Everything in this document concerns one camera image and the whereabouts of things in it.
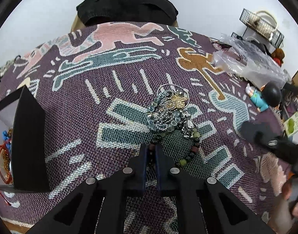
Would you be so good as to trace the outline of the person's right hand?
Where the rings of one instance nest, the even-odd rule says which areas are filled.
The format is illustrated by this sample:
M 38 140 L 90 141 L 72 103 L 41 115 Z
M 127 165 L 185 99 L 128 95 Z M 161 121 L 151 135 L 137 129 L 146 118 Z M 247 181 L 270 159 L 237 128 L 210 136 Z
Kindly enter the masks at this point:
M 267 224 L 275 233 L 288 233 L 297 221 L 298 177 L 292 177 L 282 186 Z

